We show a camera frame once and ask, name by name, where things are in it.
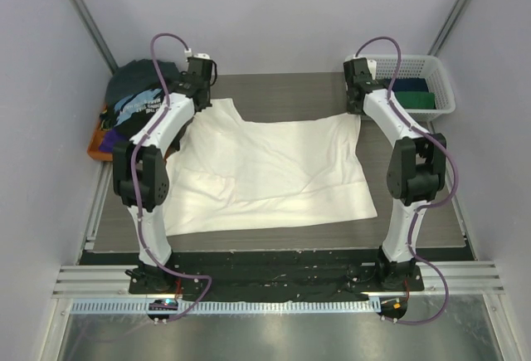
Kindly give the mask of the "white t shirt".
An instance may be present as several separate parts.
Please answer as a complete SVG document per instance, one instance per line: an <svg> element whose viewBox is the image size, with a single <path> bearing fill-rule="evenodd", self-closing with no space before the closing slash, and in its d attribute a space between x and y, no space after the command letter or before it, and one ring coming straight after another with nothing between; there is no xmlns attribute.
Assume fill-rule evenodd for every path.
<svg viewBox="0 0 531 361"><path fill-rule="evenodd" d="M255 123L230 99L188 126L167 161L169 236L307 227L370 219L377 210L356 155L361 121Z"/></svg>

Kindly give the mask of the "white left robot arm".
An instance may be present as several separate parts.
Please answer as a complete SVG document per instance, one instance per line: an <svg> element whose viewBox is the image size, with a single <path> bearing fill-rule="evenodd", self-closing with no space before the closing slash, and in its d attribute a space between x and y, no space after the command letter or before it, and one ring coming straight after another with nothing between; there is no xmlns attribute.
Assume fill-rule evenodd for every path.
<svg viewBox="0 0 531 361"><path fill-rule="evenodd" d="M171 265L163 220L169 194L165 157L178 151L179 141L194 115L212 105L211 85L217 64L207 54L187 56L183 81L170 87L163 82L163 100L153 116L129 140L113 149L113 190L129 214L139 241L138 265L128 269L132 294L166 294L182 277Z"/></svg>

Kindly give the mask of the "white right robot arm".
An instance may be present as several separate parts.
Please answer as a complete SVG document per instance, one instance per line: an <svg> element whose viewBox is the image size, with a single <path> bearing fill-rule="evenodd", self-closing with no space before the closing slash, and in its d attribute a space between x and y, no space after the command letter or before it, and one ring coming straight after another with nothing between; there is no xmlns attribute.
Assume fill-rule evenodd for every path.
<svg viewBox="0 0 531 361"><path fill-rule="evenodd" d="M391 85L376 79L377 62L350 56L343 63L348 112L366 115L392 146L386 173L391 220L375 263L376 284L396 290L413 278L417 238L427 207L445 187L446 156L399 104Z"/></svg>

